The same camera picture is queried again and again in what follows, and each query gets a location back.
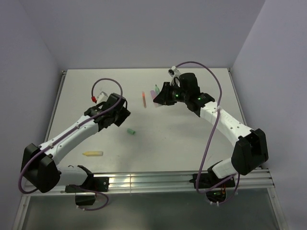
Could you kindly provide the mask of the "orange thin pen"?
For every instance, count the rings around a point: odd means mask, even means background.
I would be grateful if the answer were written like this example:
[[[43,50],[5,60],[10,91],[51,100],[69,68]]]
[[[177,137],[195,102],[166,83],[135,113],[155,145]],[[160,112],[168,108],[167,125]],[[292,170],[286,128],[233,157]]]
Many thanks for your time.
[[[143,102],[143,107],[147,108],[146,96],[145,96],[145,92],[144,91],[142,91],[142,102]]]

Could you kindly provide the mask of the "green highlighter pen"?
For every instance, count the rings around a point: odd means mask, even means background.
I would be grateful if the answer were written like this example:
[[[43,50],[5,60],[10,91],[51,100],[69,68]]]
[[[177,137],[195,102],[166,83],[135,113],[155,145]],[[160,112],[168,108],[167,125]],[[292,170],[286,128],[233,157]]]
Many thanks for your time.
[[[159,89],[159,87],[157,85],[155,85],[155,90],[154,91],[155,91],[156,95],[158,95],[160,93],[160,89]]]

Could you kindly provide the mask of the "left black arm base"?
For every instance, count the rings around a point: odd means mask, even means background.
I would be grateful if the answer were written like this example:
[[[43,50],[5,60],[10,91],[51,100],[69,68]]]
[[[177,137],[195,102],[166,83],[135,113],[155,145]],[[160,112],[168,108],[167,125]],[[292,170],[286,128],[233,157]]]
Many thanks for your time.
[[[91,176],[82,185],[67,185],[65,193],[93,193],[92,195],[75,195],[75,204],[77,208],[83,211],[97,211],[106,207],[109,203],[109,197],[104,194],[108,191],[109,177],[95,177]],[[100,207],[87,207],[92,206],[98,196],[104,197],[105,203]]]

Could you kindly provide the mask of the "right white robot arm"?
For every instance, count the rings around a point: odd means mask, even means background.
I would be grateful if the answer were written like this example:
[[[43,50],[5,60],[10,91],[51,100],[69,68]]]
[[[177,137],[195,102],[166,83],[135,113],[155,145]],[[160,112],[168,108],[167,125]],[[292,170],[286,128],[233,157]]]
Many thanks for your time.
[[[207,176],[211,186],[219,186],[225,177],[232,174],[247,175],[268,160],[266,136],[261,129],[253,130],[242,124],[222,109],[213,97],[201,92],[194,73],[182,74],[171,69],[168,73],[172,80],[164,82],[154,103],[184,103],[198,117],[216,125],[234,147],[231,158],[212,166],[212,172]]]

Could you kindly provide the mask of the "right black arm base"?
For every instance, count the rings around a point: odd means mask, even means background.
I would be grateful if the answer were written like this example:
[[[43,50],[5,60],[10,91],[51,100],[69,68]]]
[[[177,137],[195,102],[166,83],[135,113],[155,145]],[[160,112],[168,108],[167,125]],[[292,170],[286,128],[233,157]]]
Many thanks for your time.
[[[221,182],[223,179],[219,179],[216,176],[211,176],[208,173],[202,173],[200,176],[200,182],[199,182],[199,189],[209,189],[213,185],[216,185],[217,183]],[[226,188],[234,188],[235,187],[235,181],[233,178],[230,180],[224,182],[223,184],[217,186],[219,190],[211,190],[206,193],[207,198],[209,201],[212,202],[223,202],[226,200]]]

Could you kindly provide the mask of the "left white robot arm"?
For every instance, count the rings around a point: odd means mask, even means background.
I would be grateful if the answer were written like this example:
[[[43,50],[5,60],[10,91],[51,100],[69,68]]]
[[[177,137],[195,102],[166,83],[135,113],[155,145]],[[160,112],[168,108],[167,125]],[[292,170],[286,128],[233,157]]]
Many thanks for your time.
[[[105,102],[87,109],[77,122],[55,138],[40,146],[29,144],[24,149],[21,177],[41,193],[57,185],[89,191],[95,184],[89,169],[82,165],[59,168],[58,164],[84,140],[112,124],[120,126],[129,115],[127,100],[116,93],[110,94]]]

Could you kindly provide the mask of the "green pen cap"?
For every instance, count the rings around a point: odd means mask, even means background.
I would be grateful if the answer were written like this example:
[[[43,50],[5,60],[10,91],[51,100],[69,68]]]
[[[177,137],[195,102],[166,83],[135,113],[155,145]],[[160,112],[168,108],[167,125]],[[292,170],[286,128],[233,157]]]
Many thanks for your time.
[[[135,134],[135,130],[130,129],[130,128],[127,129],[127,132],[128,132],[129,134],[131,134],[131,135],[134,135],[134,134]]]

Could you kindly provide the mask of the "yellow highlighter pen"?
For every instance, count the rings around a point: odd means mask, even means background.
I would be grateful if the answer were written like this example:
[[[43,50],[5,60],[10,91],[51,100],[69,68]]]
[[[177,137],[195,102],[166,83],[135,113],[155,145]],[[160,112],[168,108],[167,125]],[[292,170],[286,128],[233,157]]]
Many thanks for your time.
[[[87,151],[83,153],[84,156],[87,157],[98,157],[98,156],[103,156],[102,151]]]

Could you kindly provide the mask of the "aluminium front rail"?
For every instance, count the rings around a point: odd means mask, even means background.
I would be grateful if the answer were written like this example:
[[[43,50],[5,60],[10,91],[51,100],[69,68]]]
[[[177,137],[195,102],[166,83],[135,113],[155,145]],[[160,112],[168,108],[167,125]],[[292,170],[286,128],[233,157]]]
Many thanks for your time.
[[[109,177],[108,194],[124,193],[163,193],[163,192],[189,192],[196,190],[197,173],[194,171],[183,172],[135,172],[135,173],[97,173],[95,177]],[[253,189],[274,188],[271,174],[265,169],[255,169],[247,175],[235,175],[234,188],[227,189]],[[213,185],[217,186],[228,181],[223,179]]]

